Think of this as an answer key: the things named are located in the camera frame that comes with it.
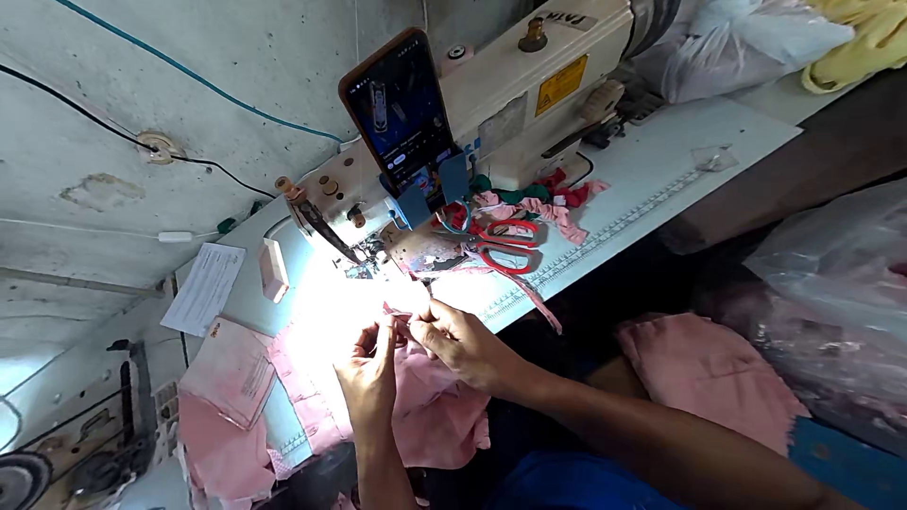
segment warning label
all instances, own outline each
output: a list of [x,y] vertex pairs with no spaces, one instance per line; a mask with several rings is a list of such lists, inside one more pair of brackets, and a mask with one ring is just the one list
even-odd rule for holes
[[536,117],[580,88],[587,60],[589,60],[589,56],[585,54],[539,85],[539,101],[535,106]]

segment blue shirt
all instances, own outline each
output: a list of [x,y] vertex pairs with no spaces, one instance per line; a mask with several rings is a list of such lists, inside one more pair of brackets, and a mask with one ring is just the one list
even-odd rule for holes
[[485,510],[681,510],[613,461],[581,452],[534,452],[504,478]]

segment human hand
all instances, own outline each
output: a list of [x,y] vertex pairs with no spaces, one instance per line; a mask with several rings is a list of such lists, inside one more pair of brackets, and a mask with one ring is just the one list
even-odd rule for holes
[[516,400],[541,368],[504,345],[473,314],[432,299],[410,322],[413,338],[466,384],[493,397]]
[[391,316],[362,329],[349,351],[334,363],[350,424],[357,434],[390,427],[396,399],[396,329],[397,319]]

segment scissors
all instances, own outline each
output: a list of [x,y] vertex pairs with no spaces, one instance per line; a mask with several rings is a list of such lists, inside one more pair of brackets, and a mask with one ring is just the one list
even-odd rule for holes
[[[495,235],[493,232],[501,227],[520,227],[531,232],[532,236],[525,237]],[[444,239],[466,243],[473,251],[476,251],[479,256],[482,257],[482,260],[484,260],[484,262],[489,266],[495,268],[498,271],[516,275],[526,274],[535,270],[535,267],[537,265],[536,262],[538,262],[539,258],[539,252],[532,249],[538,248],[539,246],[539,242],[535,239],[538,231],[539,226],[535,223],[532,223],[531,221],[501,220],[492,223],[485,230],[482,230],[477,234],[456,234],[452,232],[436,232],[436,234]],[[526,265],[520,268],[509,268],[507,266],[503,266],[497,260],[492,258],[492,251],[499,251],[500,253],[523,257],[526,259]]]

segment concrete wall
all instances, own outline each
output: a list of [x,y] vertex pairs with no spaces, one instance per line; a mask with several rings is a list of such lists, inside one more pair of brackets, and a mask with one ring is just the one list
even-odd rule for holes
[[[420,0],[74,1],[242,101],[345,140],[355,128],[337,99],[340,77],[402,29],[424,26]],[[433,47],[481,47],[522,18],[530,3],[428,0]],[[190,157],[217,161],[252,186],[273,191],[278,176],[298,177],[336,149],[330,140],[240,109],[54,0],[0,0],[0,13],[0,64],[51,85],[125,131],[165,132]],[[0,219],[150,236],[201,234],[225,218],[244,219],[260,198],[203,165],[148,164],[130,143],[0,74]],[[203,241],[161,244],[0,221],[0,267],[147,288],[188,261]],[[77,348],[10,396],[23,407],[36,399],[23,411],[27,428],[40,428],[53,414],[48,398],[58,391],[63,401],[71,398],[98,377],[99,364],[120,361],[100,354],[111,328],[124,320],[155,323],[159,304],[0,280],[0,395]],[[147,336],[134,333],[134,339]],[[70,362],[79,359],[84,362]],[[0,423],[0,432],[9,433],[11,425]]]

